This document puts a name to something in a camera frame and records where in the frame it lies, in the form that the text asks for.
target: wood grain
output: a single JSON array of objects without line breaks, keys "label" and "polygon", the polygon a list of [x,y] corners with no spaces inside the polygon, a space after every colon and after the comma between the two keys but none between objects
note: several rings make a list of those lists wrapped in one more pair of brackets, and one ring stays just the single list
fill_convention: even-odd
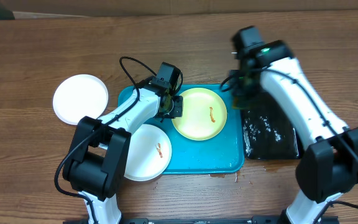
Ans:
[{"label": "wood grain", "polygon": [[[64,79],[80,73],[102,79],[109,111],[130,85],[118,64],[123,55],[154,70],[163,61],[172,63],[185,83],[219,83],[237,67],[231,36],[250,25],[266,41],[285,40],[325,102],[351,127],[358,126],[358,11],[0,21],[0,223],[61,223],[86,216],[83,202],[60,195],[52,181],[75,130],[52,109],[53,93]],[[142,67],[125,64],[135,80],[149,76]],[[279,214],[298,191],[297,163],[246,161],[238,183],[235,174],[126,180],[118,203],[126,217]],[[343,198],[358,203],[358,186]],[[339,215],[341,223],[358,222],[358,210],[351,208],[337,206],[328,214]]]},{"label": "wood grain", "polygon": [[358,0],[0,0],[11,11],[78,16],[154,16],[358,9]]}]

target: tray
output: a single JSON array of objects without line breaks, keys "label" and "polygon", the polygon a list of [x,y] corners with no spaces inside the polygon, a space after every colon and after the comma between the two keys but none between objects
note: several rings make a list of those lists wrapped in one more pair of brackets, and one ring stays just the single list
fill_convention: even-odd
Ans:
[{"label": "tray", "polygon": [[[232,96],[219,91],[219,84],[182,85],[178,94],[190,88],[207,88],[217,93],[227,108],[227,121],[223,130],[205,141],[183,137],[173,127],[172,120],[150,118],[145,123],[164,131],[172,144],[172,158],[163,174],[213,174],[233,173],[244,164],[244,148],[240,110],[232,109]],[[125,88],[118,96],[118,106],[132,95],[133,86]]]}]

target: pale yellow plate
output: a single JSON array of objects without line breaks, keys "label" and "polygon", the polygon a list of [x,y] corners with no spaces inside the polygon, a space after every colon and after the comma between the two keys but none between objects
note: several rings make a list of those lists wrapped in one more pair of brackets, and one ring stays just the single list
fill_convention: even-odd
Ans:
[{"label": "pale yellow plate", "polygon": [[205,88],[191,88],[180,95],[183,97],[183,114],[172,123],[181,135],[202,141],[222,131],[227,110],[218,94]]}]

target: teal tray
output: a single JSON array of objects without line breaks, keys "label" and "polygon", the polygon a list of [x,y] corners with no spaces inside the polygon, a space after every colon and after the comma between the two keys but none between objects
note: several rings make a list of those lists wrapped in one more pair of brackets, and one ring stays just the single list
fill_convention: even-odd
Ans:
[{"label": "teal tray", "polygon": [[[213,174],[233,173],[244,164],[242,125],[239,110],[232,109],[232,96],[219,91],[218,84],[182,85],[178,94],[190,88],[207,88],[217,93],[227,108],[227,120],[223,130],[205,141],[194,141],[183,137],[173,127],[172,120],[151,118],[146,124],[159,127],[172,144],[172,158],[163,174]],[[121,105],[132,95],[133,86],[125,88],[118,96]]]}]

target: brown table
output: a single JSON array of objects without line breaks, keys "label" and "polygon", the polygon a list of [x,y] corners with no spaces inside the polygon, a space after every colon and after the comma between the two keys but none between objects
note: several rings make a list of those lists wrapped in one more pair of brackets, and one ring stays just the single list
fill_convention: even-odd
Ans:
[{"label": "brown table", "polygon": [[[182,69],[185,83],[219,83],[237,67],[231,36],[249,25],[266,41],[286,40],[325,102],[350,127],[358,126],[358,11],[0,21],[0,223],[87,216],[82,200],[53,186],[75,130],[52,109],[60,82],[79,73],[96,75],[109,90],[108,111],[131,84],[118,63],[122,55],[154,70],[163,61],[172,63]],[[135,80],[149,75],[132,62],[126,65]],[[298,192],[297,163],[246,161],[238,183],[235,174],[125,180],[118,203],[126,217],[278,215]],[[358,203],[358,185],[342,199]],[[337,206],[327,214],[358,222],[358,210],[351,208]]]}]

